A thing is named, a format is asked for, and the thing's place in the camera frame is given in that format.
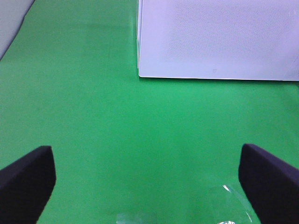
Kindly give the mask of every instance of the white box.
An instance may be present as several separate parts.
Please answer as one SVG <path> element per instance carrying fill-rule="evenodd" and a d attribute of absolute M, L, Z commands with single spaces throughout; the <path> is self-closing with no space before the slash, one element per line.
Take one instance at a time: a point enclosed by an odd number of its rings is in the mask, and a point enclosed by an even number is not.
<path fill-rule="evenodd" d="M 299 0 L 139 0 L 140 77 L 299 80 Z"/>

